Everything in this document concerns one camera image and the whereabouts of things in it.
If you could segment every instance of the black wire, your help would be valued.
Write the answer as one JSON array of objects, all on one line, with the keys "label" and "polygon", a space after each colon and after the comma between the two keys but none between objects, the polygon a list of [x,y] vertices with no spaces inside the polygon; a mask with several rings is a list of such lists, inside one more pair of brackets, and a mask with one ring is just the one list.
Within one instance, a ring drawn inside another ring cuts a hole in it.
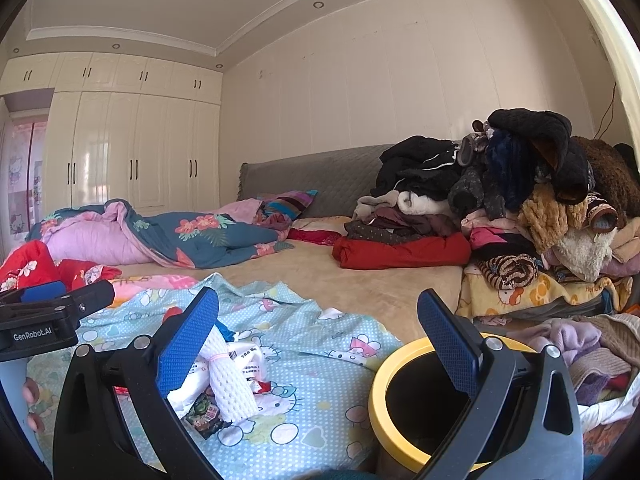
[{"label": "black wire", "polygon": [[[609,103],[609,106],[607,107],[607,109],[604,111],[602,115],[602,118],[600,120],[600,126],[598,126],[598,131],[593,136],[594,139],[601,139],[602,136],[606,133],[606,131],[611,126],[611,123],[613,122],[613,102],[616,99],[616,86],[618,86],[618,83],[617,82],[613,83],[613,93],[611,95],[611,102]],[[609,110],[611,110],[611,118],[609,120],[609,124],[607,124],[607,127],[604,129],[604,131],[600,133],[600,130],[602,129],[602,123],[604,122],[604,118],[607,116],[607,113],[609,113]]]}]

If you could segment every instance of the white wardrobe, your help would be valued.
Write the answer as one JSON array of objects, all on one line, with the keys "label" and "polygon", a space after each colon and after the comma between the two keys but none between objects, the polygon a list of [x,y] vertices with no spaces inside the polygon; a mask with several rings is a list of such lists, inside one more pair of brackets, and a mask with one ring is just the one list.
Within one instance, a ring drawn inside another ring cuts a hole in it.
[{"label": "white wardrobe", "polygon": [[31,57],[49,63],[37,88],[55,88],[44,211],[111,198],[146,216],[218,207],[221,73],[139,56],[44,54],[11,60],[0,93],[33,88]]}]

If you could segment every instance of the yellow rim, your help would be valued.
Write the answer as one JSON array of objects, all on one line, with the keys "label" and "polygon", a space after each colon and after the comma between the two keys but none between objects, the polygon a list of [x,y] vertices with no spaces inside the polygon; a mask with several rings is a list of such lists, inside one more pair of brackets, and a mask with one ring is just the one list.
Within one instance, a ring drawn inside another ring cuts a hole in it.
[{"label": "yellow rim", "polygon": [[[495,336],[494,334],[482,334],[485,337]],[[518,341],[507,337],[496,336],[512,350],[533,352],[531,348]],[[371,427],[376,437],[385,448],[386,452],[391,455],[396,462],[417,473],[431,458],[430,455],[420,451],[414,447],[402,434],[396,429],[391,421],[391,417],[386,409],[386,389],[391,379],[398,373],[408,362],[414,360],[421,355],[433,352],[434,348],[429,338],[424,337],[413,341],[402,348],[393,352],[383,363],[375,378],[369,394],[369,417]],[[483,466],[484,464],[476,464],[473,469]]]}]

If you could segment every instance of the grey headboard cover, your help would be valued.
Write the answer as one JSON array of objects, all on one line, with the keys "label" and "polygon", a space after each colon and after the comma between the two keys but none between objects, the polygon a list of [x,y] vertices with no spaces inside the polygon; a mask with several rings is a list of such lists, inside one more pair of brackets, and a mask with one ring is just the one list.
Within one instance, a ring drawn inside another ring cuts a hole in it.
[{"label": "grey headboard cover", "polygon": [[240,168],[238,200],[263,193],[317,189],[303,217],[351,216],[356,202],[376,186],[379,156],[391,144],[292,156]]}]

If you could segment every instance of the trash bin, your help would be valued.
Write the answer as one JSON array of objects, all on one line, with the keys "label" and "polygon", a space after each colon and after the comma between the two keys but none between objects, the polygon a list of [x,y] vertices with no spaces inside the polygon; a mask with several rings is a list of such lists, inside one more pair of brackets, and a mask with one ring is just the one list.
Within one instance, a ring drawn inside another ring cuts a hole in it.
[{"label": "trash bin", "polygon": [[[513,350],[533,351],[497,337]],[[391,354],[376,373],[369,395],[371,425],[382,446],[376,474],[382,480],[414,478],[467,403],[467,394],[455,389],[427,337]],[[494,452],[487,445],[475,468],[490,462]]]}]

